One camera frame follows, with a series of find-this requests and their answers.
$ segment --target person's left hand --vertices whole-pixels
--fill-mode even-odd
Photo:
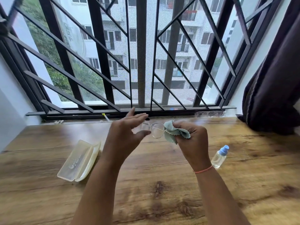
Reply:
[[[118,168],[141,140],[151,133],[148,130],[142,130],[136,134],[132,132],[133,128],[138,127],[148,117],[146,113],[134,116],[134,111],[133,107],[125,118],[112,122],[103,147],[102,159]]]

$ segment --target blue cloth on balcony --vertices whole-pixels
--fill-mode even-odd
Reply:
[[[178,135],[182,135],[184,138],[190,139],[190,133],[185,129],[175,128],[173,126],[173,122],[174,122],[173,120],[167,121],[163,125],[166,130],[164,133],[166,140],[171,143],[177,144],[177,140],[176,140],[175,136],[178,136]]]

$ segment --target blue spray nozzle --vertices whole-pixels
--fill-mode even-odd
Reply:
[[[222,147],[220,150],[219,150],[219,154],[220,155],[227,155],[227,152],[229,150],[229,146],[228,145],[224,145],[224,147]]]

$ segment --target wooden surface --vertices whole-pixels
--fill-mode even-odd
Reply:
[[[300,224],[300,138],[257,133],[236,118],[194,120],[208,130],[218,170],[252,224]],[[0,155],[0,224],[67,224],[86,181],[56,177],[79,139],[104,140],[109,123],[27,127]],[[207,224],[195,175],[179,147],[147,136],[123,164],[114,224]]]

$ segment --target clear eyeglass frame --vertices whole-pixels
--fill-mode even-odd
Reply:
[[[141,124],[141,130],[150,130],[154,138],[161,138],[166,131],[165,127],[161,123],[149,124],[148,122],[143,122]]]

